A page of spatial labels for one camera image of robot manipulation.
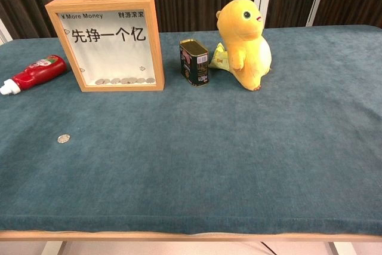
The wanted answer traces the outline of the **blue table cloth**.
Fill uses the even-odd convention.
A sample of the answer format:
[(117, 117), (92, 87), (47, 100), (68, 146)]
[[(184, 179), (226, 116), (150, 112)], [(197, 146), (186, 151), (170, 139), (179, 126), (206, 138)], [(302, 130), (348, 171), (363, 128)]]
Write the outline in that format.
[(214, 50), (207, 31), (160, 35), (163, 91), (67, 72), (0, 96), (0, 231), (382, 235), (382, 29), (263, 34), (258, 91), (182, 77), (180, 41)]

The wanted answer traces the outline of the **red ketchup bottle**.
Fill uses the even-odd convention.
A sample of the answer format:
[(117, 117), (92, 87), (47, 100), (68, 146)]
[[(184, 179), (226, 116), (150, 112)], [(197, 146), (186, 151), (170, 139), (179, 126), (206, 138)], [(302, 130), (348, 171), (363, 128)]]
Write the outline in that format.
[(67, 64), (58, 55), (49, 55), (28, 65), (22, 72), (4, 81), (1, 95), (18, 94), (36, 85), (46, 83), (67, 71)]

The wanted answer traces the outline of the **light wooden table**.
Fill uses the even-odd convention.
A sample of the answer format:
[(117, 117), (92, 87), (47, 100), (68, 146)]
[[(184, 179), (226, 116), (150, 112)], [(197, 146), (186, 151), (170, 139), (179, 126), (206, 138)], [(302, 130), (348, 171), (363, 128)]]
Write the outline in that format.
[(382, 235), (365, 234), (169, 234), (160, 232), (0, 231), (0, 241), (132, 241), (132, 242), (382, 242)]

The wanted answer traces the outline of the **yellow plush dinosaur toy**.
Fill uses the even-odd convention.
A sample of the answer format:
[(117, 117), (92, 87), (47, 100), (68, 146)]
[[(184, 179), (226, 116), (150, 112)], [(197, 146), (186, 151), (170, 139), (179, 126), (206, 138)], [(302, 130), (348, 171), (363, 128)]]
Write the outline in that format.
[(245, 89), (259, 90), (262, 77), (271, 71), (272, 54), (263, 36), (263, 18), (255, 2), (232, 0), (216, 17), (229, 72)]

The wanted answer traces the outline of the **wooden framed box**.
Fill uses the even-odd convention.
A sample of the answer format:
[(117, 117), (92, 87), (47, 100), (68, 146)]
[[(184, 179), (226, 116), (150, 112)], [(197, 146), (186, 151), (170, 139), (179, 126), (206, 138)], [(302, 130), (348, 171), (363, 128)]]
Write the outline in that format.
[[(164, 89), (155, 0), (53, 0), (45, 8), (81, 91)], [(111, 83), (130, 77), (155, 83)]]

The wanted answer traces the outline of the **yellow green snack packet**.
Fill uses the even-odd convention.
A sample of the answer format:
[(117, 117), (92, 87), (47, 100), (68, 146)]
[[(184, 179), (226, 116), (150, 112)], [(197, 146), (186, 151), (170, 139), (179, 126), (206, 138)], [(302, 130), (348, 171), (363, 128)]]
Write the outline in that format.
[(224, 49), (224, 46), (221, 42), (218, 43), (208, 67), (212, 69), (222, 69), (229, 71), (227, 51)]

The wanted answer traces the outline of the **black and gold tin can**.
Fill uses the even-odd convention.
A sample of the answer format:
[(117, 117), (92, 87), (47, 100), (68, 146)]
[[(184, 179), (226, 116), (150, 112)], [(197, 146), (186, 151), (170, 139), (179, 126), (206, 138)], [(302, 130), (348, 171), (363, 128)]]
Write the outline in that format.
[(194, 87), (209, 83), (208, 50), (195, 39), (180, 41), (181, 74)]

